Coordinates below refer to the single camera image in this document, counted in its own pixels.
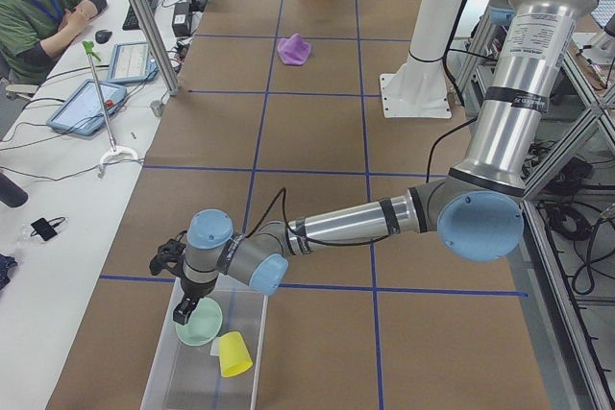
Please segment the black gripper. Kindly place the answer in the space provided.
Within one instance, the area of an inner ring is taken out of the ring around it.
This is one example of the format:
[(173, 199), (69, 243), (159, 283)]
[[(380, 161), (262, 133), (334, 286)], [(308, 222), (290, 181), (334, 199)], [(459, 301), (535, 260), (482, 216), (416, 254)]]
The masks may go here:
[(187, 277), (183, 277), (181, 279), (181, 287), (184, 295), (173, 310), (173, 322), (178, 325), (186, 325), (191, 314), (198, 307), (200, 299), (207, 296), (214, 289), (214, 280), (195, 282)]

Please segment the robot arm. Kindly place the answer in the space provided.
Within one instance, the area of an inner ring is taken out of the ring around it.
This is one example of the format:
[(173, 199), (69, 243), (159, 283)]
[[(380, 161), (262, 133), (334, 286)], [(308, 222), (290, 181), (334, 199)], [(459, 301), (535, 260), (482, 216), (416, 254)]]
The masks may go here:
[(175, 254), (184, 292), (175, 323), (184, 325), (221, 275), (264, 295), (276, 292), (292, 254), (368, 245), (412, 230), (434, 231), (455, 254), (490, 261), (512, 252), (524, 228), (521, 169), (578, 21), (599, 0), (490, 0), (489, 19), (507, 34), (464, 159), (445, 179), (399, 197), (280, 222), (241, 234), (223, 211), (191, 220)]

